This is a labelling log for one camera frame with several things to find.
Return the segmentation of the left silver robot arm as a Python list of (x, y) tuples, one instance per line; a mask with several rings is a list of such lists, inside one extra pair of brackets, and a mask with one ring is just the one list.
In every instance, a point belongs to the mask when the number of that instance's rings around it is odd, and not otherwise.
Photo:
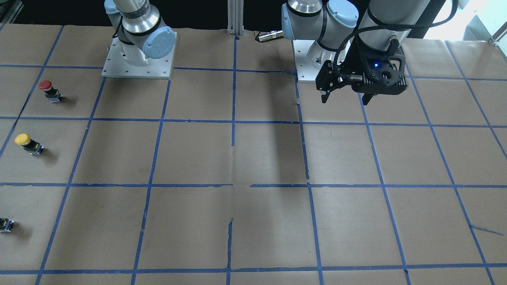
[(371, 0), (361, 16), (348, 0), (288, 0), (281, 8), (281, 30), (257, 34), (259, 43), (286, 38), (311, 40), (333, 58), (317, 62), (316, 89), (326, 103), (331, 92), (350, 86), (361, 93), (363, 105), (376, 95), (399, 95), (408, 88), (402, 42), (415, 29), (438, 27), (450, 21), (422, 21), (428, 0)]

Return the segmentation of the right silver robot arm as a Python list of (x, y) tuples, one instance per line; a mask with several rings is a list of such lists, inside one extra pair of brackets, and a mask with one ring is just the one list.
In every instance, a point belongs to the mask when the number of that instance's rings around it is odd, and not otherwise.
[(176, 33), (148, 0), (105, 0), (104, 8), (128, 63), (149, 65), (174, 49)]

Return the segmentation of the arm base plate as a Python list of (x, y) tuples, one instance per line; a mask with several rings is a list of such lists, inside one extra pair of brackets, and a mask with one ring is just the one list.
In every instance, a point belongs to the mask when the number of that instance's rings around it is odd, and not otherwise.
[(164, 79), (172, 77), (176, 46), (161, 59), (152, 59), (135, 45), (114, 38), (109, 47), (101, 76), (123, 79)]
[(315, 83), (322, 64), (334, 60), (335, 52), (322, 48), (316, 40), (293, 40), (297, 80), (301, 83)]

